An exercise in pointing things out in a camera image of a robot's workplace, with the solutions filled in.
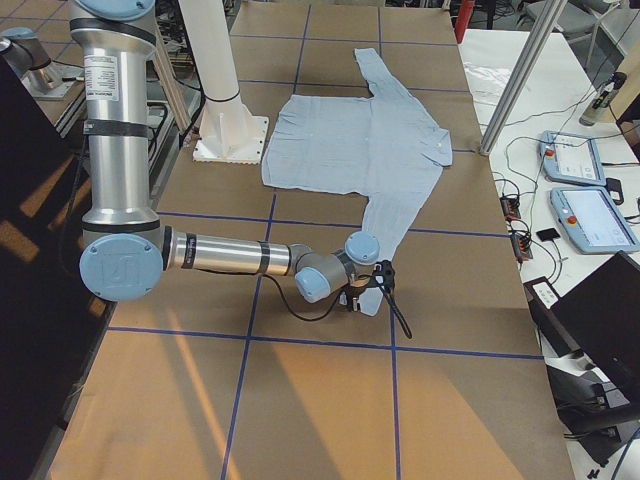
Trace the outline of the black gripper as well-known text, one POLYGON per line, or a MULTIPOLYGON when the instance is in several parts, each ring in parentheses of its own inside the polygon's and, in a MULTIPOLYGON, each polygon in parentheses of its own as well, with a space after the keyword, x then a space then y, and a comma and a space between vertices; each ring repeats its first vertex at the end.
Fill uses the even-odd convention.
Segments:
POLYGON ((349 311, 360 311, 360 296, 369 288, 367 284, 346 285, 340 291, 340 304, 349 311))

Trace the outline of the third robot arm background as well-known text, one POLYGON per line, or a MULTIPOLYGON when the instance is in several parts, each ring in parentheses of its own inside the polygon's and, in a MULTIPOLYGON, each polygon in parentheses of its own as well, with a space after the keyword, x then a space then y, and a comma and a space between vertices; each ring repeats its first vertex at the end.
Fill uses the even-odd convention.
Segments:
POLYGON ((73 84, 84 79, 84 69, 54 62, 29 28, 1 32, 1 57, 35 99, 62 99, 73 84))

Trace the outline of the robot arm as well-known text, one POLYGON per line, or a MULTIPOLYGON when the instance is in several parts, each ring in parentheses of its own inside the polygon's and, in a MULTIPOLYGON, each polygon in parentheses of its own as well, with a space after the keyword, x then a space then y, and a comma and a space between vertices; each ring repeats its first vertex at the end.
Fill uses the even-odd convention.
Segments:
POLYGON ((92 205, 83 217, 81 278, 95 295, 127 301, 149 293, 171 268, 293 276, 303 298, 357 298, 378 286, 378 240, 358 231, 322 255, 282 245, 181 232, 150 200, 146 64, 156 44, 151 1, 74 1, 72 38, 84 52, 92 205))

